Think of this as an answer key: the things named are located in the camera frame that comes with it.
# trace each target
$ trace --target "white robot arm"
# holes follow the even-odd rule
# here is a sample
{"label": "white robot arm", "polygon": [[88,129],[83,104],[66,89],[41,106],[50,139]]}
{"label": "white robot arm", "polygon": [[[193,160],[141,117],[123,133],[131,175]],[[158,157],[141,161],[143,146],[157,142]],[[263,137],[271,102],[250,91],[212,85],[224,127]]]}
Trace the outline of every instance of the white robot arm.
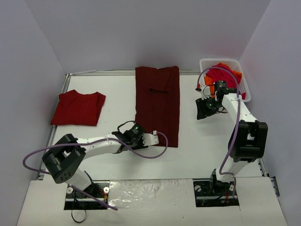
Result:
{"label": "white robot arm", "polygon": [[[216,113],[224,113],[221,108],[226,109],[230,114],[233,125],[237,123],[238,99],[237,90],[227,88],[225,81],[214,83],[214,93],[210,93],[208,86],[203,86],[203,90],[198,89],[202,97],[196,100],[198,115],[197,119],[203,119]],[[225,189],[225,184],[230,184],[241,169],[247,164],[261,158],[267,138],[268,126],[264,122],[259,122],[247,109],[244,102],[240,101],[240,116],[238,122],[238,133],[230,157],[225,162],[222,171],[227,174],[220,174],[220,168],[213,171],[211,175],[211,187],[214,190]],[[228,143],[228,148],[232,142],[234,132]]]}
{"label": "white robot arm", "polygon": [[144,132],[144,129],[136,123],[130,130],[124,133],[116,131],[104,137],[77,139],[72,134],[67,134],[56,145],[70,143],[78,143],[79,145],[49,149],[43,155],[42,159],[57,184],[65,182],[80,190],[85,190],[92,182],[89,176],[79,169],[79,165],[83,160],[100,154],[127,151],[128,148],[122,143],[133,150],[159,143],[156,131],[153,134]]}

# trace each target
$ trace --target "white platform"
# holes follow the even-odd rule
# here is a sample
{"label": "white platform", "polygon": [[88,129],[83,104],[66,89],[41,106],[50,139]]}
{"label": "white platform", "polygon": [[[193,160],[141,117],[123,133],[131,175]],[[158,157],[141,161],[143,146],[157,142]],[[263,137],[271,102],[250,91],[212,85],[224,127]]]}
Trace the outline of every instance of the white platform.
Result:
{"label": "white platform", "polygon": [[[114,210],[89,210],[84,226],[286,226],[269,178],[238,178],[239,206],[197,208],[191,179],[111,181]],[[66,184],[32,181],[17,226],[72,226]],[[81,220],[83,211],[74,214]]]}
{"label": "white platform", "polygon": [[[115,131],[117,126],[135,119],[135,72],[124,76],[72,76],[68,90],[79,93],[100,92],[106,95],[99,122],[96,127],[59,126],[54,143],[63,135],[75,137],[98,137]],[[179,147],[168,148],[158,159],[143,159],[131,152],[106,154],[82,162],[95,180],[132,179],[180,179],[208,178],[214,168],[221,164],[234,128],[228,114],[217,114],[197,121],[195,91],[198,74],[180,75],[180,131]],[[144,155],[157,155],[162,147],[150,147],[141,151]],[[256,162],[249,164],[238,177],[261,177]]]}

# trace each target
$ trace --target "white basket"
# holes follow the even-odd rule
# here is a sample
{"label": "white basket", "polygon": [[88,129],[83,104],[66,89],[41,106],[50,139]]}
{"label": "white basket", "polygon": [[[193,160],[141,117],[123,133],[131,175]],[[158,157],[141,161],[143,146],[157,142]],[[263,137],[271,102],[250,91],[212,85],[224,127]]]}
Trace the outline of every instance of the white basket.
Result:
{"label": "white basket", "polygon": [[[229,66],[231,70],[237,71],[242,73],[242,80],[239,84],[239,92],[240,93],[246,93],[246,98],[243,100],[244,102],[248,102],[251,100],[251,94],[248,87],[248,84],[246,83],[246,78],[243,72],[243,69],[240,66],[240,63],[237,60],[232,59],[218,59],[218,58],[206,58],[201,59],[199,62],[199,67],[201,69],[201,72],[209,67],[212,67],[218,63],[224,63]],[[202,76],[200,79],[201,84],[205,84],[204,77]]]}

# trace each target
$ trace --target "gray wall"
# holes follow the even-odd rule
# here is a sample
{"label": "gray wall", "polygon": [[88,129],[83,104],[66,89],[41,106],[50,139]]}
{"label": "gray wall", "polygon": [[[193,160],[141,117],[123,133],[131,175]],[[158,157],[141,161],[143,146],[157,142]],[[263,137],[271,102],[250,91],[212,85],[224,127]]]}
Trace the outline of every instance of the gray wall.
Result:
{"label": "gray wall", "polygon": [[270,0],[25,0],[67,73],[239,59]]}
{"label": "gray wall", "polygon": [[[16,225],[31,179],[23,157],[45,146],[63,71],[23,0],[0,1],[0,219]],[[38,156],[28,161],[40,165]]]}
{"label": "gray wall", "polygon": [[272,0],[240,62],[250,110],[269,125],[264,162],[276,175],[289,226],[301,221],[301,2]]}

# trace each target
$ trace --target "maroon cloth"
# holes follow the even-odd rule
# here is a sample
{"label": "maroon cloth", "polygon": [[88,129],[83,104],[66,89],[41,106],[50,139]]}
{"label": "maroon cloth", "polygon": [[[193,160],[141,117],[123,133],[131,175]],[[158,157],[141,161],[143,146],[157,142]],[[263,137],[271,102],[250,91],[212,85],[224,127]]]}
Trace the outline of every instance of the maroon cloth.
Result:
{"label": "maroon cloth", "polygon": [[[136,118],[147,133],[164,133],[169,147],[178,147],[180,118],[179,68],[136,68]],[[159,146],[165,139],[159,137]]]}
{"label": "maroon cloth", "polygon": [[98,92],[80,94],[71,90],[60,94],[59,99],[51,125],[96,126],[105,95]]}

